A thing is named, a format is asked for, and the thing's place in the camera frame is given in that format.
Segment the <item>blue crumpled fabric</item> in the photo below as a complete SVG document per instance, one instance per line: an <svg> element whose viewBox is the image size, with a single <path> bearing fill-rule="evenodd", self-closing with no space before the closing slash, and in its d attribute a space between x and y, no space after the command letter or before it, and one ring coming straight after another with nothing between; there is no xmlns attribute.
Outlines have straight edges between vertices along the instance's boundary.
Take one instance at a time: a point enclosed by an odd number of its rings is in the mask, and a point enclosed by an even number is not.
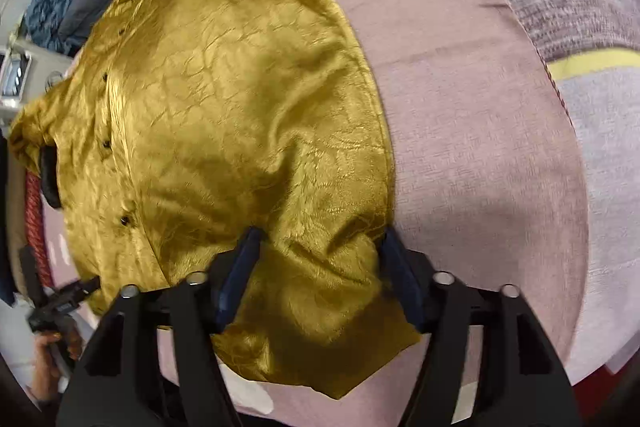
<svg viewBox="0 0 640 427"><path fill-rule="evenodd" d="M65 55L76 46L58 34L60 23L73 0L31 0L24 15L24 23L35 44Z"/></svg>

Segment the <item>yellow stripe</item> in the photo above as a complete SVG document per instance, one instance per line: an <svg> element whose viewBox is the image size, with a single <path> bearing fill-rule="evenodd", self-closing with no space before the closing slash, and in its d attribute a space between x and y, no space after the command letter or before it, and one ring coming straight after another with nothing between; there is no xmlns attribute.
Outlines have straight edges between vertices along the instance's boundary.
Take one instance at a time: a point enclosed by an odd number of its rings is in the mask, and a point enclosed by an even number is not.
<svg viewBox="0 0 640 427"><path fill-rule="evenodd" d="M556 60L547 65L551 78L561 82L581 74L595 73L610 68L640 68L640 52L624 48L596 50Z"/></svg>

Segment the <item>silver bolt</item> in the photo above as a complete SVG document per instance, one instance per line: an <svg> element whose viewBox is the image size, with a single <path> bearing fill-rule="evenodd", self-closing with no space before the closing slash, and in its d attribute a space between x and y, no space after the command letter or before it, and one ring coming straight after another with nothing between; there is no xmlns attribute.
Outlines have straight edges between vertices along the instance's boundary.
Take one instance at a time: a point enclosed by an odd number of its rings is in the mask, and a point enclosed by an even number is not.
<svg viewBox="0 0 640 427"><path fill-rule="evenodd" d="M450 284L454 283L456 278L453 277L449 272L436 272L433 274L433 280L438 284L449 286Z"/></svg>
<svg viewBox="0 0 640 427"><path fill-rule="evenodd" d="M520 296L520 288L513 284L505 284L500 291L502 292L502 295L512 299Z"/></svg>
<svg viewBox="0 0 640 427"><path fill-rule="evenodd" d="M135 284L127 284L126 286L123 286L122 289L120 290L120 295L122 295L126 299L135 297L139 293L140 293L140 290Z"/></svg>
<svg viewBox="0 0 640 427"><path fill-rule="evenodd" d="M195 286L197 284L204 284L207 282L209 277L205 272L192 272L187 276L187 282L191 286Z"/></svg>

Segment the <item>hand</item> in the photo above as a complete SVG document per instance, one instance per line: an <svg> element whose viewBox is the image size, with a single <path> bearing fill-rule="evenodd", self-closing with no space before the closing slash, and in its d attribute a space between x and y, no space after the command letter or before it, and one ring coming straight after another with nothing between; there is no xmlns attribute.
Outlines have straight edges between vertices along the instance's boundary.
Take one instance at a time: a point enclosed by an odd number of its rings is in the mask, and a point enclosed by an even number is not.
<svg viewBox="0 0 640 427"><path fill-rule="evenodd" d="M38 401L53 400L58 395L60 383L60 371L49 351L49 346L55 344L62 336L60 333L45 331L35 337L34 369L31 380L31 394ZM69 356L77 360L82 353L82 339L78 332L73 330L68 336Z"/></svg>

